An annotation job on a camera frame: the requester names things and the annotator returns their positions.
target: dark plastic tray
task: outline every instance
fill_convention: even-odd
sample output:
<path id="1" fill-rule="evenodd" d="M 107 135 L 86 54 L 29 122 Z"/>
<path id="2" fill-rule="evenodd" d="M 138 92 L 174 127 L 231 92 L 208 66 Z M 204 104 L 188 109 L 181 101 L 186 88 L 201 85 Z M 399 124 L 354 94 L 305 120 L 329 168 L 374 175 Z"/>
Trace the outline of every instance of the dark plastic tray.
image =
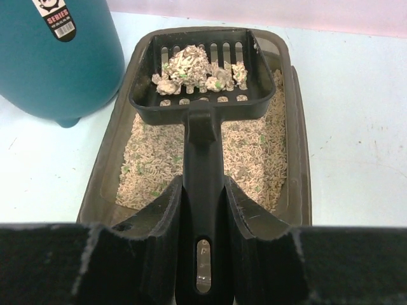
<path id="1" fill-rule="evenodd" d="M 113 226 L 134 214 L 135 210 L 115 203 L 123 153 L 130 138 L 136 111 L 128 101 L 129 91 L 141 55 L 151 36 L 174 32 L 227 29 L 225 27 L 189 27 L 158 30 L 144 36 L 132 55 L 123 85 L 90 176 L 78 215 L 78 222 L 101 222 Z M 287 180 L 274 215 L 291 225 L 311 225 L 310 170 L 307 134 L 298 77 L 291 66 L 288 48 L 277 35 L 253 30 L 271 70 L 280 69 L 286 96 Z"/>

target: barcode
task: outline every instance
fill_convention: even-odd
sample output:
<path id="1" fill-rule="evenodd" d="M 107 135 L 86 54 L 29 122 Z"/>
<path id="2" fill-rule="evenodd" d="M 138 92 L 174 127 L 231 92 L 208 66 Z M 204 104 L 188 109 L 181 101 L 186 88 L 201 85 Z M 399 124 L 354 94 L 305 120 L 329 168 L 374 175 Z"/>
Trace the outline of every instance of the barcode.
<path id="1" fill-rule="evenodd" d="M 72 32 L 75 29 L 74 24 L 72 21 L 68 22 L 64 26 L 60 27 L 59 29 L 55 30 L 56 35 L 58 38 L 61 38 L 62 36 L 68 34 L 69 32 Z"/>

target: scoop handle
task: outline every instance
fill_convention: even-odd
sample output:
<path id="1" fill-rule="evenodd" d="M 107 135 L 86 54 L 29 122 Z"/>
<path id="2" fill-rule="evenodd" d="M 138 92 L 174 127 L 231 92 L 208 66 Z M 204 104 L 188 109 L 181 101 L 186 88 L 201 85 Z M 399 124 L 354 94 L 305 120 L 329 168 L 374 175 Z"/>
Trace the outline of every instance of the scoop handle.
<path id="1" fill-rule="evenodd" d="M 183 197 L 176 301 L 179 305 L 233 304 L 233 275 L 224 189 L 221 118 L 205 100 L 185 117 Z M 210 245 L 210 290 L 197 290 L 197 244 Z"/>

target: black plastic scoop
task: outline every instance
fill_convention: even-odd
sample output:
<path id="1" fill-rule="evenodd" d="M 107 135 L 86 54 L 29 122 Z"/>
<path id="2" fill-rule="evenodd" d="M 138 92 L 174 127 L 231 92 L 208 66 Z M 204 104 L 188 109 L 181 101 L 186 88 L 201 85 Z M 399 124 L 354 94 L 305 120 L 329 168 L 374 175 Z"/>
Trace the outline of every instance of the black plastic scoop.
<path id="1" fill-rule="evenodd" d="M 151 81 L 161 74 L 162 49 L 169 57 L 177 46 L 205 46 L 210 58 L 210 46 L 218 45 L 217 59 L 223 66 L 222 45 L 230 45 L 230 63 L 236 64 L 236 43 L 242 44 L 243 61 L 247 69 L 247 90 L 187 94 L 185 87 L 179 95 L 162 96 Z M 250 30 L 227 29 L 180 32 L 153 36 L 146 48 L 130 91 L 130 102 L 144 122 L 150 125 L 183 124 L 184 168 L 181 220 L 179 223 L 176 300 L 178 304 L 231 304 L 233 277 L 230 255 L 230 235 L 224 188 L 221 123 L 262 117 L 275 93 L 272 73 Z M 244 94 L 248 100 L 238 101 Z M 228 102 L 218 103 L 220 96 Z M 183 98 L 191 100 L 180 105 Z M 160 106 L 162 100 L 170 105 Z M 206 294 L 197 290 L 197 243 L 207 240 L 210 245 L 211 287 Z"/>

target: pink wall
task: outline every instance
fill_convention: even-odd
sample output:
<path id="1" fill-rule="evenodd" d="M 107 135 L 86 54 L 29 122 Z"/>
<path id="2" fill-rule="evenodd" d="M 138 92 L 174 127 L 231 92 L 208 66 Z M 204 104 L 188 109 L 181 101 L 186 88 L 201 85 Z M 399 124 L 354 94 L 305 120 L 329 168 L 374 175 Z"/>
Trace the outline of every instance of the pink wall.
<path id="1" fill-rule="evenodd" d="M 407 37 L 407 0 L 107 0 L 112 11 Z"/>

